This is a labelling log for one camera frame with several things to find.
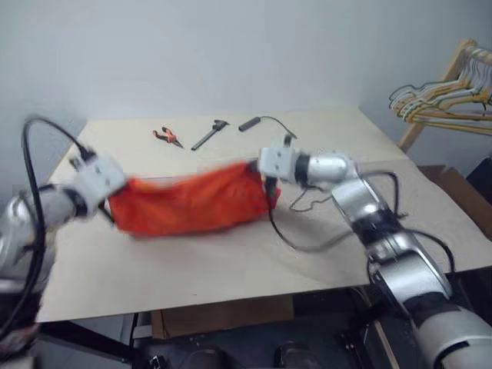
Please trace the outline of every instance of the red bag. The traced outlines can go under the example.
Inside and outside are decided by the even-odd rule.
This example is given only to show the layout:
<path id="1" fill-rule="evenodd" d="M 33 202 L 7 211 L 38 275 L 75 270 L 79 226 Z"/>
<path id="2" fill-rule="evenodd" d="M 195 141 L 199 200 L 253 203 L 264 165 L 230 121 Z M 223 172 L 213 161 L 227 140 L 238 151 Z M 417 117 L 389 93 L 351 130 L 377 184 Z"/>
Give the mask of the red bag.
<path id="1" fill-rule="evenodd" d="M 272 207 L 280 196 L 277 189 Z M 109 198 L 118 229 L 141 236 L 215 231 L 268 211 L 261 176 L 248 163 L 158 186 L 132 178 Z"/>

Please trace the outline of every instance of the table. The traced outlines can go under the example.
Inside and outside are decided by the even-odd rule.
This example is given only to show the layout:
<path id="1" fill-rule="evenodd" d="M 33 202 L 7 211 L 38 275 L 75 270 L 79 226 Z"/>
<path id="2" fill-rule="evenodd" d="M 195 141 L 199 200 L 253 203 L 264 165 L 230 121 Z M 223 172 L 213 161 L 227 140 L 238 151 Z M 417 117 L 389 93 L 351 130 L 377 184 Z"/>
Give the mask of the table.
<path id="1" fill-rule="evenodd" d="M 97 152 L 109 153 L 129 175 L 176 177 L 254 158 L 261 147 L 281 145 L 284 130 L 273 121 L 263 121 L 246 132 L 238 131 L 237 126 L 255 115 L 90 121 L 79 138 Z M 294 145 L 307 152 L 342 151 L 359 164 L 361 171 L 395 171 L 402 181 L 401 210 L 410 213 L 404 224 L 446 241 L 459 271 L 492 264 L 492 244 L 472 220 L 357 109 L 269 115 L 294 131 L 299 137 Z M 216 118 L 231 126 L 199 150 L 190 151 Z M 151 132 L 163 125 L 172 129 L 187 150 L 154 138 Z M 73 176 L 67 160 L 73 150 L 55 170 L 52 182 L 68 181 Z M 384 179 L 375 183 L 391 201 L 391 183 Z M 278 224 L 297 243 L 319 244 L 347 230 L 332 204 L 306 214 L 289 213 L 286 207 L 300 190 L 284 184 L 281 187 Z M 320 195 L 310 194 L 303 204 L 317 196 Z M 441 249 L 427 241 L 423 243 L 447 270 Z M 367 283 L 365 261 L 356 238 L 348 238 L 323 254 L 293 251 L 278 239 L 267 221 L 244 224 L 220 234 L 139 241 L 111 228 L 97 215 L 59 231 L 57 262 L 38 320 L 100 317 L 361 285 Z"/>

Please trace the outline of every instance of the cardboard box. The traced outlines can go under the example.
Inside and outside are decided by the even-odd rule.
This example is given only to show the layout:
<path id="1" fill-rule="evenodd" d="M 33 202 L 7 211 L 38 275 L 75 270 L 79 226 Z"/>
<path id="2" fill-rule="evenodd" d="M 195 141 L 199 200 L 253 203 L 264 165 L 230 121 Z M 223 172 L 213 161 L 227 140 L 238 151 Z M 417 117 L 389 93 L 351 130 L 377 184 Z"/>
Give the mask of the cardboard box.
<path id="1" fill-rule="evenodd" d="M 152 311 L 152 337 L 170 338 L 294 319 L 292 296 L 272 296 Z"/>
<path id="2" fill-rule="evenodd" d="M 492 205 L 455 168 L 444 171 L 444 165 L 426 165 L 419 169 L 467 213 L 487 238 L 492 238 Z"/>

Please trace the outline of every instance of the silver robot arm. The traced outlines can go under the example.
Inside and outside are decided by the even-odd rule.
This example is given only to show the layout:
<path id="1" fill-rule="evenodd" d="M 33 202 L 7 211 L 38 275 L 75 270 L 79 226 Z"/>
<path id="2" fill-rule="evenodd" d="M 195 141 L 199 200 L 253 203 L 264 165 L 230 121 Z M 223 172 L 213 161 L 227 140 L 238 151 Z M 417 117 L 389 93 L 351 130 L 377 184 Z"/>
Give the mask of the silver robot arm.
<path id="1" fill-rule="evenodd" d="M 369 278 L 407 316 L 430 367 L 489 368 L 492 327 L 450 301 L 451 285 L 384 198 L 346 155 L 311 156 L 293 148 L 263 148 L 258 170 L 308 187 L 334 184 L 334 203 L 365 248 Z"/>
<path id="2" fill-rule="evenodd" d="M 23 350 L 36 335 L 35 316 L 55 262 L 56 231 L 74 218 L 93 216 L 108 196 L 126 184 L 122 169 L 108 157 L 93 155 L 86 161 L 75 159 L 72 164 L 77 171 L 73 181 L 40 191 L 46 235 L 42 269 L 26 308 L 0 340 L 0 360 Z M 0 327 L 12 314 L 25 287 L 35 223 L 31 196 L 13 198 L 0 218 Z"/>

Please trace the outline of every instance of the pliers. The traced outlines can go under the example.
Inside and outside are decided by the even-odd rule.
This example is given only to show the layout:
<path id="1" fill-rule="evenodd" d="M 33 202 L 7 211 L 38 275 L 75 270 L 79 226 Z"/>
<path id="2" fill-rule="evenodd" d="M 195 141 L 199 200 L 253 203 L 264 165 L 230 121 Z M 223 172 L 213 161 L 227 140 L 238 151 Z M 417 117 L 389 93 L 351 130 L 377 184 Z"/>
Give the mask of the pliers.
<path id="1" fill-rule="evenodd" d="M 181 142 L 178 141 L 178 137 L 174 133 L 172 133 L 172 131 L 169 128 L 162 127 L 162 131 L 164 132 L 163 135 L 160 135 L 157 131 L 152 131 L 152 133 L 159 140 L 166 141 L 169 144 L 174 144 L 179 148 L 184 148 Z"/>

